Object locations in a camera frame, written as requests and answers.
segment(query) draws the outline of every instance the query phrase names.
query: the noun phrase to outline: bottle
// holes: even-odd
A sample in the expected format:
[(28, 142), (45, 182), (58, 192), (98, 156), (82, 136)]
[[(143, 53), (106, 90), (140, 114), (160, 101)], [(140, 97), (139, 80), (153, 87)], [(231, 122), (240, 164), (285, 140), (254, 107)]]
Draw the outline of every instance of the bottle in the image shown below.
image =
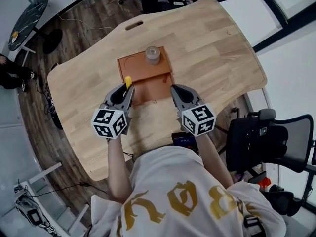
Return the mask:
[(32, 4), (34, 6), (38, 4), (38, 2), (36, 0), (27, 0), (27, 1), (29, 1), (30, 4)]

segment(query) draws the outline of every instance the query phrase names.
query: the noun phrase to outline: person's hand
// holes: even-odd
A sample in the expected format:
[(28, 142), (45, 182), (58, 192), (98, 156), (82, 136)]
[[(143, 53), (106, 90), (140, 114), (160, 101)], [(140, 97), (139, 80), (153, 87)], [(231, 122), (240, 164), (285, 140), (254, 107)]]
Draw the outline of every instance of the person's hand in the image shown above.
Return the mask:
[(6, 64), (6, 58), (4, 56), (0, 56), (0, 64)]

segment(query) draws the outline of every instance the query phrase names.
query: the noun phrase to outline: black pants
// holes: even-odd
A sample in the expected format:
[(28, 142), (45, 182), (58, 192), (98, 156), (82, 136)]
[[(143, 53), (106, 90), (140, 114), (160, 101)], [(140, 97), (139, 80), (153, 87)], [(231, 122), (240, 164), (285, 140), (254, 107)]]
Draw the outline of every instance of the black pants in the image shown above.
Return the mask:
[[(18, 75), (18, 78), (12, 77), (10, 74)], [(11, 62), (7, 59), (6, 64), (0, 64), (0, 85), (2, 85), (5, 89), (15, 89), (21, 87), (22, 79), (29, 79), (31, 76), (31, 70), (19, 66), (14, 62)]]

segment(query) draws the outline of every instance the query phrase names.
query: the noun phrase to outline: white t-shirt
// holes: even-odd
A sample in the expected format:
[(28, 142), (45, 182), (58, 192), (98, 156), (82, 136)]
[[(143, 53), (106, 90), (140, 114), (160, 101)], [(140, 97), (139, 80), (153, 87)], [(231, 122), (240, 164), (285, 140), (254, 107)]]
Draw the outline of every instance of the white t-shirt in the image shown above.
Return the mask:
[(285, 222), (259, 192), (239, 182), (227, 190), (192, 150), (168, 146), (139, 157), (125, 202), (91, 198), (89, 237), (243, 237), (243, 215), (258, 216), (267, 237), (285, 236)]

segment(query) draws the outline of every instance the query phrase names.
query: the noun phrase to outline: person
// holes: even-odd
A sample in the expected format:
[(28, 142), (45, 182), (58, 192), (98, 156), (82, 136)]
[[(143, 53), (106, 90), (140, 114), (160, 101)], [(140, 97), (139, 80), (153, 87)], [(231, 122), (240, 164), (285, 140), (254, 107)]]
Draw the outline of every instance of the person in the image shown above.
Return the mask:
[[(112, 199), (91, 197), (92, 226), (85, 236), (285, 236), (283, 218), (259, 185), (234, 184), (209, 136), (196, 142), (200, 156), (176, 146), (143, 154), (129, 178), (120, 136), (109, 140)], [(249, 217), (259, 224), (246, 226)]]
[(5, 89), (15, 89), (21, 87), (23, 92), (28, 89), (29, 78), (36, 79), (36, 73), (29, 68), (19, 66), (0, 54), (0, 85)]

